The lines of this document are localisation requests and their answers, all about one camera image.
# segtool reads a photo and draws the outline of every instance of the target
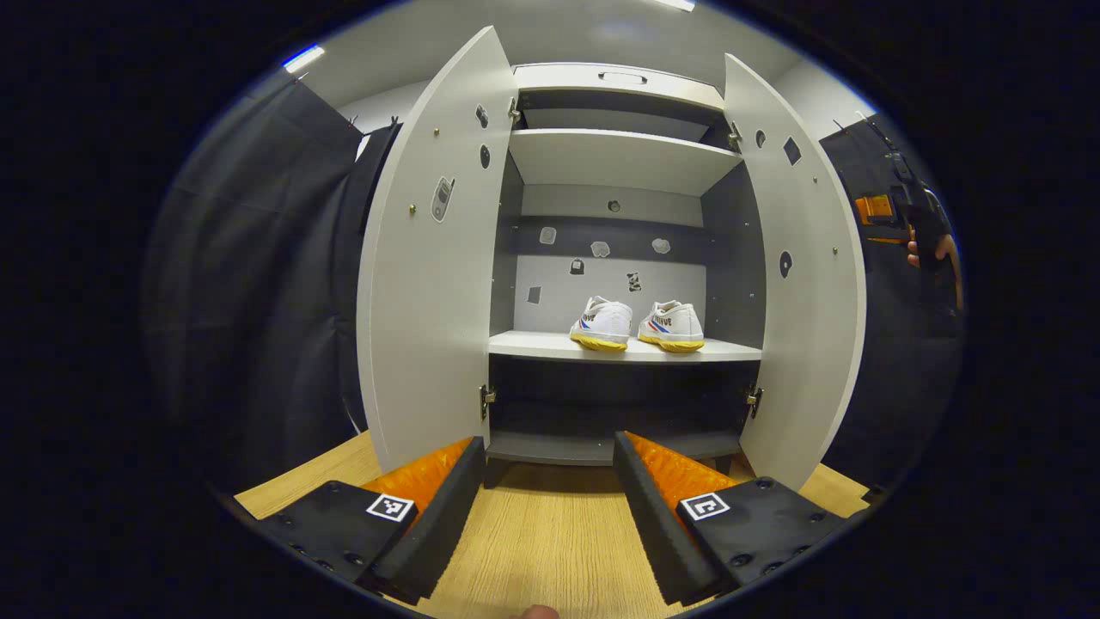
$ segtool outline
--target ceiling light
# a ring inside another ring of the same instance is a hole
[[[688,11],[689,13],[691,12],[692,9],[695,8],[695,3],[690,2],[689,0],[656,0],[656,1],[660,2],[661,4],[668,4],[669,7],[675,7],[681,11]]]
[[[323,53],[324,53],[324,49],[321,49],[317,45],[314,45],[312,47],[307,48],[305,52],[302,52],[302,53],[298,54],[297,56],[290,58],[289,60],[283,63],[283,68],[285,68],[286,70],[288,70],[290,73],[294,73],[294,71],[298,70],[299,68],[308,65],[309,63],[316,60]]]

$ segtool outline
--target orange foam pad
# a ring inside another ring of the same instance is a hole
[[[465,452],[471,441],[473,441],[473,436],[442,450],[436,450],[427,456],[367,482],[360,488],[402,499],[411,499],[416,502],[417,516],[413,519],[409,528],[405,530],[408,533],[416,526],[416,521],[420,520],[424,510],[428,509],[428,504],[436,498],[439,487],[443,485],[443,480],[450,475],[454,463],[459,462],[459,457]]]
[[[669,506],[672,516],[675,517],[680,527],[684,528],[684,531],[688,531],[688,528],[684,527],[683,520],[676,513],[676,505],[680,501],[737,485],[736,482],[713,468],[698,464],[668,447],[662,447],[629,432],[626,433],[626,436],[634,445],[638,457],[645,463],[649,476],[653,478],[653,484],[657,485],[661,498],[664,499],[664,504]]]

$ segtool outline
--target cabinet handle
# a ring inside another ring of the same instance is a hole
[[[608,76],[619,76],[619,79]],[[623,77],[632,77],[634,79],[622,79]],[[647,79],[645,75],[635,75],[632,73],[609,73],[603,70],[600,71],[600,79],[605,79],[607,81],[619,81],[624,84],[642,84],[642,85],[649,81],[649,79]]]

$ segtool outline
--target sneaker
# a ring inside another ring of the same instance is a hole
[[[638,325],[638,340],[669,353],[692,353],[703,347],[703,327],[691,302],[653,302],[649,316]]]
[[[584,306],[581,320],[569,330],[569,339],[593,351],[623,352],[630,340],[632,318],[628,305],[593,296]]]

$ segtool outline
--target wooden floor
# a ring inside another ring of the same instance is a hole
[[[364,433],[237,500],[252,516],[266,518],[330,479],[359,486],[381,473]],[[735,460],[730,477],[755,476],[744,460]],[[800,491],[845,518],[867,507],[865,493],[824,465]],[[433,617],[504,619],[532,604],[569,619],[669,617],[684,610],[661,600],[612,468],[517,463],[499,486],[479,489],[450,565],[431,599],[415,608]]]

